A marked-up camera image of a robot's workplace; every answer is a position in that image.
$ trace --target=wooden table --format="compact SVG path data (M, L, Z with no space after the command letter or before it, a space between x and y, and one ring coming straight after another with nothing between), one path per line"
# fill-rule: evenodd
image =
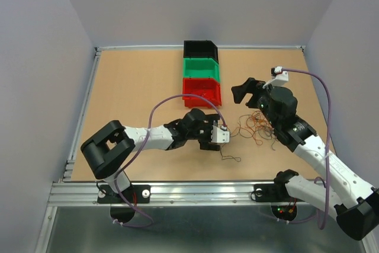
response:
M300 50L219 50L219 62L223 100L220 111L232 130L241 115L254 111L244 103L233 102L232 86L244 83L248 77L267 81L271 79L270 68L277 65L307 69ZM182 50L102 52L79 145L110 120L146 127L150 111L158 102L182 92L182 66ZM291 73L286 87L298 99L297 114L325 140L326 124L311 78ZM211 109L203 110L214 113ZM168 101L155 112L153 126L183 118L188 111L180 98ZM171 151L143 151L127 174L134 181L269 180L286 169L298 171L306 178L316 176L309 165L286 147L276 142L272 150L271 144L272 141L264 141L258 146L253 139L233 137L223 152L241 157L236 162L222 161L220 152L199 150L197 141L189 141ZM78 151L72 181L91 180L94 176Z

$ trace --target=white wall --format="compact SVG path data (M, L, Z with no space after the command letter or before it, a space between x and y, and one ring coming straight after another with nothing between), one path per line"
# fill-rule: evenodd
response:
M331 92L339 157L379 187L379 0L333 0L305 52ZM324 92L316 88L325 113Z
M71 0L95 46L306 44L331 0Z
M0 3L0 251L33 252L94 53L69 0Z

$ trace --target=gray floor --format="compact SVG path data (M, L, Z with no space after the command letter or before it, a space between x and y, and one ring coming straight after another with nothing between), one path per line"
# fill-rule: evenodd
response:
M260 208L270 213L268 206ZM316 221L277 223L258 207L169 207L145 209L155 224L129 229L111 223L109 208L59 208L48 252L365 252L332 220L325 230ZM299 207L299 219L313 213Z

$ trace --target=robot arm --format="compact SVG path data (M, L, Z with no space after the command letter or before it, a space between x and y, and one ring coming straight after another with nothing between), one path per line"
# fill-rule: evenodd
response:
M235 103L241 103L246 94L252 94L246 106L260 109L274 128L277 139L325 179L324 143L314 128L296 115L297 99L289 89L282 87L288 81L288 74L275 68L272 77L267 83L249 78L244 84L232 87ZM346 234L361 240L379 224L379 189L360 178L331 151L329 165L332 188L329 214ZM295 171L279 173L274 184L279 196L290 195L320 210L325 208L325 189Z
M184 146L187 140L198 140L202 150L220 150L219 143L229 142L229 131L218 126L218 114L206 115L192 109L184 118L149 130L149 138L143 148L173 150ZM140 149L147 135L146 128L122 126L117 120L106 124L81 146L81 151L92 169L95 178L106 181L117 193L115 179L126 158ZM122 172L117 176L121 191L131 183Z

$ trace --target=plastic bin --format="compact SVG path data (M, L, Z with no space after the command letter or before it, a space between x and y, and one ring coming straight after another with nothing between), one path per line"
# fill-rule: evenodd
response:
M213 78L183 78L183 94L195 94L211 101L215 106L221 106L220 84ZM188 108L208 107L208 103L199 98L183 97L184 106Z
M184 78L213 78L220 83L219 64L214 59L184 59Z
M184 58L212 58L219 62L219 51L212 41L184 41Z

